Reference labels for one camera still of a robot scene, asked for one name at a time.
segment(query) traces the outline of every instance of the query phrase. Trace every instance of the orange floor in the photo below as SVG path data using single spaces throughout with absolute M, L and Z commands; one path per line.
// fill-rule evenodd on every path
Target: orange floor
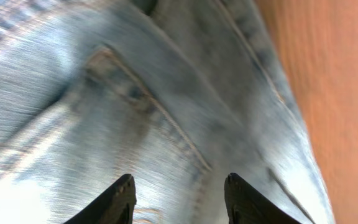
M 336 221 L 358 223 L 358 1 L 256 1 L 306 120 Z

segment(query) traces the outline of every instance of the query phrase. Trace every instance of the faded denim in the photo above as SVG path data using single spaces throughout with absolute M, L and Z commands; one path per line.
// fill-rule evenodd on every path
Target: faded denim
M 137 2 L 0 0 L 0 223 L 63 223 L 124 173 L 134 223 L 227 223 L 230 172 L 334 223 L 253 2 Z

